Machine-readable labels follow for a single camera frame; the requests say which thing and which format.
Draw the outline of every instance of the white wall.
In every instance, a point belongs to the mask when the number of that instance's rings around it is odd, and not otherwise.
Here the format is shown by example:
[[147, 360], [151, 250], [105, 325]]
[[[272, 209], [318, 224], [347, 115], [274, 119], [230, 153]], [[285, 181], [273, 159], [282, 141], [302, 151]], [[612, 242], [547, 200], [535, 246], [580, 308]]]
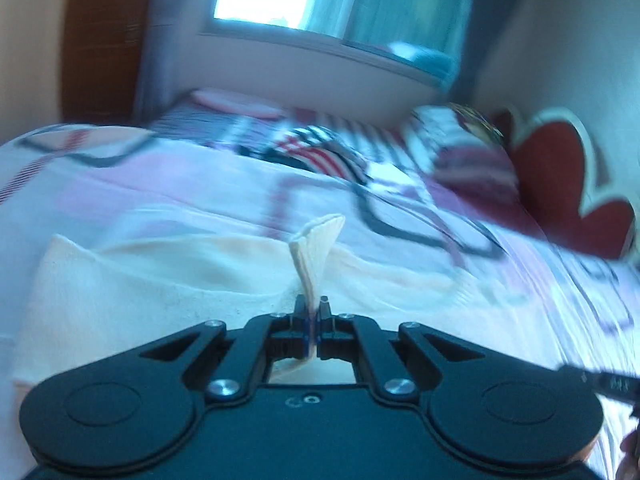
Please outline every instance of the white wall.
[[189, 0], [181, 20], [177, 91], [215, 86], [391, 126], [436, 91], [354, 60], [281, 44], [199, 34], [211, 0]]
[[526, 116], [569, 108], [613, 181], [640, 197], [640, 0], [523, 0], [476, 101], [511, 102]]
[[0, 0], [0, 144], [60, 120], [66, 0]]

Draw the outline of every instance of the pillow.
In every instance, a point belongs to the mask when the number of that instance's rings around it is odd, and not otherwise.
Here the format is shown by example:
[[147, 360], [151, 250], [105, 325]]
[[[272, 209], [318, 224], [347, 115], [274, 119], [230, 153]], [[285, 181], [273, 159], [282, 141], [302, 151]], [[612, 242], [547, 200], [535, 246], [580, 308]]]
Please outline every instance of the pillow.
[[277, 119], [285, 114], [282, 107], [275, 102], [217, 88], [194, 90], [191, 92], [191, 99], [212, 110], [256, 119]]
[[452, 190], [502, 203], [517, 202], [518, 178], [501, 137], [474, 110], [419, 107], [402, 132], [425, 176]]

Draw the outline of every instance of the window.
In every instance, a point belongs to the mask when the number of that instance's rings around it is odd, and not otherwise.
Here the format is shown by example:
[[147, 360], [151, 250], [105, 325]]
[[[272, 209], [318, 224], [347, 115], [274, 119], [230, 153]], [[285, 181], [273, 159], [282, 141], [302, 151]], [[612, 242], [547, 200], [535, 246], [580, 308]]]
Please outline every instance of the window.
[[446, 79], [457, 66], [469, 7], [470, 0], [216, 0], [213, 21], [218, 30], [263, 24], [254, 30], [271, 38], [314, 32]]

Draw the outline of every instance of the folded cloth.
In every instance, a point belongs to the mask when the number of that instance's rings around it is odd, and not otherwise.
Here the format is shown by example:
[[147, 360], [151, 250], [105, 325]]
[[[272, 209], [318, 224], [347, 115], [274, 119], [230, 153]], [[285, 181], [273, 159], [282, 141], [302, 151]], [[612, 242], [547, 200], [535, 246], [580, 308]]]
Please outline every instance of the folded cloth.
[[[18, 339], [13, 373], [18, 400], [53, 374], [207, 319], [222, 319], [234, 329], [260, 314], [291, 312], [300, 293], [314, 306], [321, 292], [327, 294], [336, 312], [371, 316], [386, 330], [420, 320], [478, 341], [492, 333], [498, 312], [518, 316], [523, 327], [532, 322], [517, 308], [521, 300], [514, 303], [501, 285], [481, 283], [463, 269], [454, 275], [419, 274], [365, 262], [333, 246], [343, 222], [340, 215], [316, 220], [290, 244], [190, 235], [92, 252], [55, 237], [36, 274]], [[526, 358], [529, 347], [521, 340], [526, 338], [514, 330], [500, 344]], [[532, 341], [536, 357], [539, 347]], [[284, 363], [280, 373], [290, 368]], [[334, 381], [327, 370], [310, 382]]]
[[323, 126], [306, 126], [283, 132], [260, 158], [358, 184], [369, 181], [369, 161]]
[[241, 328], [253, 316], [290, 312], [298, 294], [319, 302], [314, 282], [343, 223], [341, 215], [315, 220], [290, 251], [268, 238], [192, 235], [93, 253], [56, 236], [36, 275], [14, 384], [23, 394], [50, 375], [207, 319]]

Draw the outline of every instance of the patterned bedding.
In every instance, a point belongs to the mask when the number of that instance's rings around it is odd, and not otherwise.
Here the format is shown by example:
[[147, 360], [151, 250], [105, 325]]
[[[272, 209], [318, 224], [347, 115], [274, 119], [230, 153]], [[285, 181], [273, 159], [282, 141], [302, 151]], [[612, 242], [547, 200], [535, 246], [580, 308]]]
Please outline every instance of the patterned bedding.
[[189, 98], [183, 99], [148, 127], [163, 139], [188, 140], [208, 148], [255, 156], [263, 152], [279, 132], [310, 125], [328, 128], [368, 160], [391, 164], [410, 175], [414, 189], [400, 189], [400, 194], [411, 198], [420, 194], [423, 199], [428, 196], [437, 206], [463, 216], [545, 238], [535, 220], [519, 203], [503, 204], [464, 192], [453, 192], [425, 176], [404, 137], [396, 130], [385, 130], [304, 108], [293, 108], [289, 116], [279, 120], [255, 119], [216, 112], [193, 103]]
[[[347, 221], [338, 243], [357, 256], [456, 283], [474, 280], [490, 298], [490, 307], [464, 310], [447, 301], [416, 304], [415, 315], [431, 326], [549, 368], [568, 362], [640, 374], [640, 277], [624, 262], [193, 142], [153, 139], [118, 153], [118, 146], [83, 151], [84, 140], [74, 134], [46, 155], [20, 142], [0, 148], [0, 478], [20, 478], [33, 463], [15, 425], [10, 363], [53, 234], [87, 248], [197, 232], [286, 239], [313, 218], [340, 213]], [[606, 424], [589, 464], [612, 479], [618, 445], [633, 423], [628, 408], [604, 407]]]

